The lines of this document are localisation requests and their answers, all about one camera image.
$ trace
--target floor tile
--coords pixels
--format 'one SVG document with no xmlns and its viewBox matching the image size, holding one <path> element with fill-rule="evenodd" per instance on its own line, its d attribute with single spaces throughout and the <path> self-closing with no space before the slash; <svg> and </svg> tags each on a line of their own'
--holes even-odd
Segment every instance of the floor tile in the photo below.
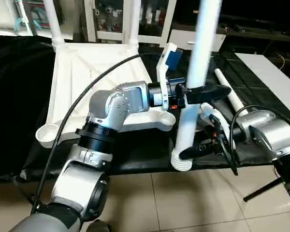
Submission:
<svg viewBox="0 0 290 232">
<path fill-rule="evenodd" d="M 290 213 L 247 219 L 251 232 L 290 232 Z"/>
<path fill-rule="evenodd" d="M 222 170 L 152 177 L 161 230 L 244 218 Z"/>
<path fill-rule="evenodd" d="M 245 220 L 216 223 L 204 226 L 186 227 L 168 232 L 250 232 Z"/>
<path fill-rule="evenodd" d="M 47 182 L 42 200 L 50 200 L 53 182 Z M 35 193 L 37 183 L 21 185 L 27 193 Z M 13 184 L 0 184 L 0 232 L 7 232 L 22 219 L 29 216 L 31 204 L 19 193 Z"/>
<path fill-rule="evenodd" d="M 238 169 L 238 176 L 225 169 L 245 218 L 255 218 L 290 211 L 290 197 L 282 185 L 276 186 L 260 196 L 244 202 L 243 198 L 253 191 L 275 180 L 272 166 L 246 167 Z"/>
<path fill-rule="evenodd" d="M 111 177 L 110 192 L 100 219 L 116 232 L 158 231 L 151 175 Z"/>
</svg>

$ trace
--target white plastic stand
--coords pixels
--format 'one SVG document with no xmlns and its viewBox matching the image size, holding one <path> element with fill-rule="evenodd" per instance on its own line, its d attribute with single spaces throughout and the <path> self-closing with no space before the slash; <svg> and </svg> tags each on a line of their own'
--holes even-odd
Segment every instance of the white plastic stand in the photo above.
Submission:
<svg viewBox="0 0 290 232">
<path fill-rule="evenodd" d="M 216 34 L 221 0 L 202 0 L 196 27 L 196 40 L 192 50 L 187 87 L 196 88 L 205 84 L 211 48 Z M 193 145 L 200 105 L 188 105 L 182 109 L 179 120 L 176 146 L 172 151 L 171 164 L 179 171 L 192 167 L 192 160 L 181 160 L 179 154 Z"/>
<path fill-rule="evenodd" d="M 132 0 L 131 10 L 129 45 L 138 48 L 139 41 L 137 37 L 140 25 L 141 0 Z"/>
<path fill-rule="evenodd" d="M 36 139 L 42 146 L 50 148 L 62 119 L 79 94 L 108 68 L 128 57 L 138 54 L 138 42 L 135 40 L 138 33 L 138 23 L 134 25 L 135 30 L 130 32 L 131 45 L 64 43 L 54 4 L 52 0 L 44 0 L 44 3 L 51 25 L 56 58 L 46 124 L 36 131 Z M 140 58 L 121 65 L 105 76 L 87 93 L 72 112 L 65 125 L 60 142 L 78 137 L 75 134 L 75 130 L 83 126 L 89 112 L 90 97 L 95 91 L 99 89 L 112 89 L 124 82 L 142 80 L 147 83 L 151 82 Z M 165 112 L 161 107 L 154 107 L 150 108 L 148 112 L 129 115 L 121 131 L 147 128 L 159 128 L 163 131 L 169 131 L 174 123 L 175 117 L 172 114 Z"/>
<path fill-rule="evenodd" d="M 43 2 L 52 34 L 52 46 L 54 51 L 56 51 L 56 48 L 63 46 L 65 42 L 61 35 L 53 0 L 43 0 Z"/>
<path fill-rule="evenodd" d="M 224 85 L 224 86 L 228 86 L 231 89 L 230 94 L 228 95 L 229 101 L 231 102 L 231 105 L 233 106 L 234 110 L 237 112 L 239 109 L 243 108 L 244 105 L 241 102 L 241 100 L 239 99 L 239 97 L 236 95 L 236 93 L 234 92 L 232 86 L 230 85 L 230 83 L 228 82 L 228 80 L 226 79 L 226 77 L 223 75 L 223 73 L 221 72 L 220 69 L 215 69 L 215 74 L 218 78 L 218 81 Z M 244 116 L 248 114 L 247 110 L 243 110 L 239 116 Z"/>
</svg>

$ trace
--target white pole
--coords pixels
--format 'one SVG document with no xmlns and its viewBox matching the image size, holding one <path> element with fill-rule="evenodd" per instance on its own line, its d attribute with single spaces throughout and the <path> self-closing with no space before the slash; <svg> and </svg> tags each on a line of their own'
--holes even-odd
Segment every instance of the white pole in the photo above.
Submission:
<svg viewBox="0 0 290 232">
<path fill-rule="evenodd" d="M 50 31 L 52 34 L 52 46 L 54 48 L 54 51 L 56 51 L 56 48 L 64 45 L 65 42 L 61 35 L 59 22 L 57 19 L 53 0 L 43 0 L 43 2 L 44 2 L 45 11 L 46 11 L 47 19 L 50 26 Z"/>
<path fill-rule="evenodd" d="M 137 37 L 139 34 L 140 11 L 141 11 L 141 0 L 132 0 L 129 45 L 136 48 L 139 47 L 139 41 Z"/>
<path fill-rule="evenodd" d="M 221 1 L 201 0 L 196 39 L 187 75 L 186 86 L 188 88 L 196 88 L 205 84 Z M 180 114 L 176 146 L 171 157 L 171 164 L 179 171 L 187 171 L 192 167 L 192 160 L 182 160 L 179 158 L 179 154 L 193 145 L 199 108 L 199 104 L 189 105 L 186 103 L 186 107 L 182 109 Z"/>
<path fill-rule="evenodd" d="M 244 105 L 241 102 L 241 100 L 238 98 L 238 96 L 236 95 L 236 93 L 234 92 L 232 86 L 230 85 L 230 83 L 228 82 L 228 80 L 226 79 L 226 77 L 223 75 L 223 73 L 221 72 L 220 69 L 215 69 L 215 74 L 218 78 L 218 81 L 224 85 L 224 86 L 228 86 L 231 89 L 230 94 L 228 95 L 229 101 L 231 102 L 231 105 L 233 106 L 234 110 L 237 112 L 239 109 L 243 108 Z M 244 116 L 248 114 L 247 110 L 243 110 L 239 116 Z"/>
</svg>

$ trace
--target black cable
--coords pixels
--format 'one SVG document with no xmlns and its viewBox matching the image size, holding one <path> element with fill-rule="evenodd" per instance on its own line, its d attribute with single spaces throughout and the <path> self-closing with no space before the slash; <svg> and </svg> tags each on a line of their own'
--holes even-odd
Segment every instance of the black cable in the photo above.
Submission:
<svg viewBox="0 0 290 232">
<path fill-rule="evenodd" d="M 109 68 L 108 70 L 106 70 L 105 72 L 103 72 L 100 76 L 98 76 L 93 82 L 91 82 L 86 88 L 85 90 L 78 96 L 78 98 L 75 100 L 75 102 L 71 105 L 71 107 L 69 108 L 68 112 L 66 113 L 65 117 L 63 118 L 62 120 L 62 123 L 59 127 L 59 130 L 57 132 L 57 135 L 54 139 L 54 143 L 53 143 L 53 146 L 52 146 L 52 150 L 49 154 L 49 157 L 48 157 L 48 160 L 47 160 L 47 163 L 45 165 L 45 168 L 44 168 L 44 171 L 43 171 L 43 174 L 42 174 L 42 177 L 41 177 L 41 180 L 39 182 L 39 185 L 38 185 L 38 188 L 37 188 L 37 191 L 36 191 L 36 197 L 34 199 L 34 202 L 33 202 L 33 206 L 32 206 L 32 210 L 31 210 L 31 214 L 33 214 L 36 209 L 37 209 L 37 203 L 40 199 L 40 196 L 41 196 L 41 193 L 42 193 L 42 190 L 43 190 L 43 187 L 44 187 L 44 183 L 45 183 L 45 177 L 46 177 L 46 174 L 47 174 L 47 170 L 49 168 L 49 165 L 50 165 L 50 162 L 55 154 L 55 150 L 56 150 L 56 147 L 58 145 L 58 142 L 59 142 L 59 139 L 60 139 L 60 136 L 61 136 L 61 133 L 63 131 L 63 128 L 65 126 L 65 124 L 67 123 L 72 111 L 74 110 L 74 108 L 77 106 L 77 104 L 82 100 L 82 98 L 86 95 L 86 93 L 98 82 L 100 81 L 103 77 L 105 77 L 107 74 L 109 74 L 111 71 L 113 71 L 115 68 L 119 67 L 120 65 L 132 60 L 132 59 L 135 59 L 135 58 L 138 58 L 138 57 L 143 57 L 143 56 L 150 56 L 150 55 L 158 55 L 160 56 L 161 54 L 160 53 L 153 53 L 153 52 L 150 52 L 150 53 L 143 53 L 143 54 L 137 54 L 137 55 L 134 55 L 132 57 L 129 57 L 127 59 L 124 59 L 122 60 L 121 62 L 117 63 L 116 65 L 112 66 L 111 68 Z"/>
<path fill-rule="evenodd" d="M 230 154 L 231 154 L 232 157 L 234 157 L 234 156 L 233 156 L 233 143 L 232 143 L 232 141 L 233 141 L 233 130 L 234 130 L 235 121 L 236 121 L 236 119 L 238 118 L 239 114 L 240 114 L 242 111 L 244 111 L 244 110 L 246 110 L 246 109 L 248 109 L 248 108 L 257 108 L 257 109 L 259 108 L 259 109 L 262 109 L 262 110 L 268 110 L 268 111 L 271 111 L 271 112 L 273 112 L 275 115 L 278 115 L 280 118 L 282 118 L 283 120 L 285 120 L 285 121 L 290 125 L 290 119 L 288 119 L 288 118 L 287 118 L 286 116 L 284 116 L 283 114 L 281 114 L 281 113 L 277 112 L 276 110 L 273 110 L 273 109 L 271 109 L 271 108 L 269 108 L 269 107 L 266 107 L 266 106 L 263 106 L 263 105 L 247 105 L 247 106 L 244 106 L 243 108 L 239 109 L 239 110 L 236 112 L 236 114 L 234 115 L 234 117 L 233 117 L 233 119 L 232 119 L 231 125 L 230 125 L 230 136 L 229 136 L 230 140 L 229 140 L 229 146 L 230 146 Z"/>
</svg>

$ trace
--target black table surface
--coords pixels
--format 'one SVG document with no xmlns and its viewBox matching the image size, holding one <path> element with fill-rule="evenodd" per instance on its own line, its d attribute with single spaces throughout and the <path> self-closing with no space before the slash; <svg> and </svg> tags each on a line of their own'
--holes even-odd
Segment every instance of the black table surface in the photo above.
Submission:
<svg viewBox="0 0 290 232">
<path fill-rule="evenodd" d="M 41 177 L 50 149 L 35 140 L 35 131 L 45 123 L 52 82 L 54 52 L 50 40 L 43 37 L 2 37 L 0 39 L 0 181 L 13 175 L 26 177 L 23 181 Z M 161 51 L 160 48 L 140 46 L 139 53 Z M 175 72 L 169 78 L 185 77 L 190 52 L 185 51 Z M 152 80 L 156 77 L 155 58 L 143 62 Z M 264 104 L 290 116 L 290 111 L 235 55 L 213 53 L 207 82 L 217 83 L 214 69 L 219 67 L 234 91 L 245 104 Z M 3 91 L 8 90 L 8 97 Z M 234 111 L 226 100 L 214 103 L 227 120 Z M 179 110 L 170 111 L 179 119 Z M 177 123 L 169 132 L 157 129 L 119 133 L 113 161 L 108 174 L 175 172 L 170 165 L 175 144 Z M 51 163 L 48 178 L 57 176 L 76 140 L 61 143 Z M 255 145 L 238 144 L 240 166 L 270 164 L 267 156 Z M 228 168 L 221 154 L 211 154 L 193 161 L 192 170 Z"/>
</svg>

